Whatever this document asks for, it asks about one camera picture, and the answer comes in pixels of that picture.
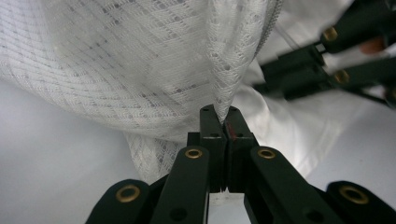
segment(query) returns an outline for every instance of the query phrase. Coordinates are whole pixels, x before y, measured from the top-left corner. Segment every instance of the white fabric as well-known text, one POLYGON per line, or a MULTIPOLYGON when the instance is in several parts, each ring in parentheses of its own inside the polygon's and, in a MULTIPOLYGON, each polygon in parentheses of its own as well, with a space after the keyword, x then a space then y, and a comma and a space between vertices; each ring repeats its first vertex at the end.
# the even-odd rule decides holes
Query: white fabric
POLYGON ((149 183, 222 121, 281 0, 2 0, 0 78, 125 132, 149 183))
MULTIPOLYGON (((274 58, 280 51, 301 45, 300 41, 303 41, 305 36, 313 36, 313 34, 306 28, 294 29, 293 25, 304 27, 305 22, 320 18, 318 14, 308 16, 308 20, 309 12, 317 10, 323 12, 326 8, 334 6, 340 9, 345 6, 345 3, 338 5, 340 2, 342 1, 286 1, 287 11, 281 15, 276 27, 282 27, 284 32, 276 29, 269 37, 267 44, 258 55, 259 61, 263 58, 264 60, 274 58)), ((27 47, 27 43, 31 43, 28 46, 36 47, 36 49, 32 47, 36 55, 42 52, 42 46, 49 47, 48 51, 51 52, 51 44, 46 42, 48 31, 41 30, 42 33, 40 33, 40 30, 35 29, 42 25, 35 22, 44 19, 39 19, 40 14, 34 17, 29 16, 32 14, 28 12, 32 13, 36 10, 37 6, 32 2, 0 1, 0 46, 7 43, 7 47, 11 48, 5 50, 1 47, 0 49, 0 76, 2 79, 12 79, 12 83, 19 87, 23 85, 28 91, 36 92, 36 95, 45 96, 47 89, 33 90, 37 81, 26 80, 24 73, 30 74, 37 70, 44 73, 49 70, 48 62, 52 61, 47 60, 49 57, 46 57, 46 63, 35 68, 32 61, 29 61, 31 59, 27 58, 32 56, 28 49, 20 51, 27 47), (5 30, 12 31, 11 28, 18 32, 16 34, 4 32, 5 30), (29 36, 23 32, 25 28, 32 31, 29 36), (18 63, 16 59, 22 57, 24 61, 18 63), (14 66, 15 77, 11 76, 8 71, 11 65, 14 66)), ((330 12, 326 15, 335 17, 335 14, 330 12)), ((319 30, 318 24, 309 24, 315 32, 319 30)), ((345 58, 351 58, 350 55, 356 57, 359 54, 355 51, 346 57, 341 55, 334 60, 334 66, 345 58)), ((248 69, 243 82, 248 84, 258 79, 262 79, 262 76, 258 64, 254 62, 248 69)), ((74 118, 63 111, 45 105, 32 96, 26 96, 24 92, 13 90, 6 84, 1 85, 0 92, 2 96, 0 97, 0 223, 82 223, 109 186, 123 178, 136 178, 133 168, 128 164, 128 159, 125 160, 128 153, 122 150, 126 147, 126 143, 121 142, 122 139, 115 132, 92 122, 74 118)), ((338 179, 352 180, 367 187, 371 184, 370 190, 381 195, 382 199, 395 207, 396 193, 395 188, 392 187, 395 180, 389 178, 395 171, 393 165, 395 163, 392 162, 395 158, 395 150, 393 150, 396 144, 393 137, 395 130, 391 126, 394 123, 394 114, 391 114, 385 107, 367 102, 365 106, 357 106, 361 104, 361 101, 359 97, 331 91, 286 103, 271 99, 263 100, 250 87, 242 86, 237 90, 233 103, 242 110, 250 129, 259 141, 264 145, 280 149, 304 175, 320 162, 327 150, 334 148, 332 143, 334 139, 337 139, 336 146, 339 151, 335 155, 332 154, 326 169, 321 169, 318 174, 315 174, 316 177, 321 177, 315 182, 317 184, 315 186, 324 189, 326 184, 338 179), (353 111, 358 111, 359 116, 352 117, 353 111), (351 117, 354 123, 349 125, 351 117), (354 154, 346 155, 343 148, 353 151, 354 154), (341 163, 347 162, 354 163, 342 166, 341 163), (327 178, 329 172, 332 174, 332 179, 327 178)), ((89 108, 104 110, 102 106, 89 108)), ((131 142, 137 145, 157 146, 152 141, 136 143, 130 140, 130 144, 131 142)), ((161 143, 165 143, 164 147, 169 146, 168 149, 178 146, 178 143, 172 142, 158 142, 158 145, 161 143)), ((163 159, 154 158, 157 155, 153 152, 153 150, 136 152, 133 154, 134 161, 154 162, 158 167, 158 162, 163 159)), ((158 176, 150 175, 150 169, 140 171, 143 176, 148 176, 147 179, 152 180, 158 176)), ((158 172, 159 175, 165 173, 166 169, 160 169, 158 172)), ((243 202, 237 201, 223 206, 211 206, 209 223, 241 224, 249 223, 249 221, 243 202)))

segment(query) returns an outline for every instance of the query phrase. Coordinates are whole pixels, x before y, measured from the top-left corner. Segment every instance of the white mesh fabric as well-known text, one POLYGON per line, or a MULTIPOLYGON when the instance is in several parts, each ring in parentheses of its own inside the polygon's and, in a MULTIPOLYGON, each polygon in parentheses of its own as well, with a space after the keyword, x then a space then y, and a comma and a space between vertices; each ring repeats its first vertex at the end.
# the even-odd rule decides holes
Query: white mesh fabric
POLYGON ((151 183, 202 106, 225 118, 280 2, 2 0, 0 78, 125 131, 151 183))

